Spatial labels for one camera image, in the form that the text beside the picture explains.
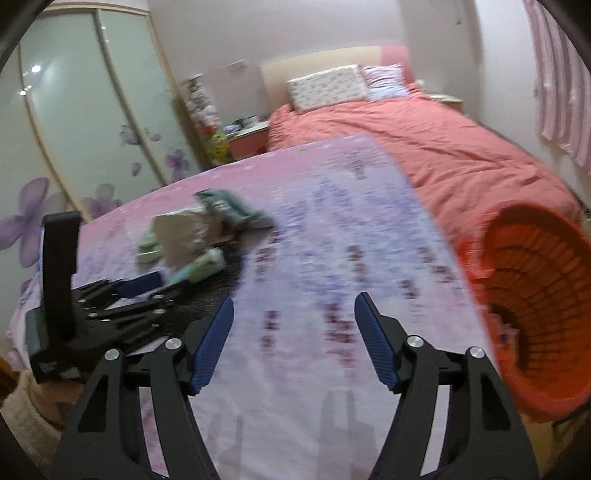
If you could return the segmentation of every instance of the beige headboard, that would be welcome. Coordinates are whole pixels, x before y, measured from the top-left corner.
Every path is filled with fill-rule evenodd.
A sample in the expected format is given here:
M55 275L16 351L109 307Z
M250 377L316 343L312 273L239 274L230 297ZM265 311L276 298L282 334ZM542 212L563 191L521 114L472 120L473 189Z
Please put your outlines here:
M273 110L289 103L286 82L322 70L345 65L392 65L402 63L407 83L414 81L410 55L404 45L339 48L317 51L261 65L261 73Z

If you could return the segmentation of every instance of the orange laundry basket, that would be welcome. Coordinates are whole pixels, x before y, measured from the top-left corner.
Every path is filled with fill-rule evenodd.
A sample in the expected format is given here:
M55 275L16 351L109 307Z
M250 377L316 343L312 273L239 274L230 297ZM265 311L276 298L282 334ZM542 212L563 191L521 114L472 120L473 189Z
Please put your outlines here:
M534 421L564 418L591 396L591 245L556 213L503 203L460 256L501 375Z

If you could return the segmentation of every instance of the sliding wardrobe door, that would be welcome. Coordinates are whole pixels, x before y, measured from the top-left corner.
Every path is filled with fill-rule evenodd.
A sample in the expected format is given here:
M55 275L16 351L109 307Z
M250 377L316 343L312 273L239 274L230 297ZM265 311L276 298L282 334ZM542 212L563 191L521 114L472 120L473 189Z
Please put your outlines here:
M167 181L199 172L175 115L173 95L148 29L148 18L116 11L100 12L116 75Z
M161 186L113 88L93 14L40 18L21 50L43 141L92 218Z
M18 55L0 73L0 332L37 272L41 218L69 210L29 122Z

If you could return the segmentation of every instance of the white pillow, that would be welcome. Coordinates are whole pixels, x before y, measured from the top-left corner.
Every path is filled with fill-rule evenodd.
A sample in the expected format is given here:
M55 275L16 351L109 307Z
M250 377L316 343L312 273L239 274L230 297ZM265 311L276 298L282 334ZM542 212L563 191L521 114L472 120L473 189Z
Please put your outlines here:
M365 100L367 89L357 65L347 65L287 82L294 109L307 112L337 103Z
M389 66L363 67L363 77L369 100L410 95L404 81L404 67L399 63Z

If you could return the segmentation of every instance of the blue gripper pad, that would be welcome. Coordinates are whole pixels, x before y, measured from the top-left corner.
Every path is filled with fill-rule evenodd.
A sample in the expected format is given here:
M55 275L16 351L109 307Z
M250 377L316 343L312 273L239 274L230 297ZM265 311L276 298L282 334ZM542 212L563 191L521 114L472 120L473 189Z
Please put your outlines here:
M217 311L193 357L190 385L194 393L199 393L203 387L209 385L233 322L234 303L228 297Z
M394 350L384 335L378 318L361 294L355 298L355 321L380 382L390 390L394 390L400 382L394 369Z
M131 280L125 280L116 290L119 296L134 299L142 293L160 288L163 283L162 274L157 271Z

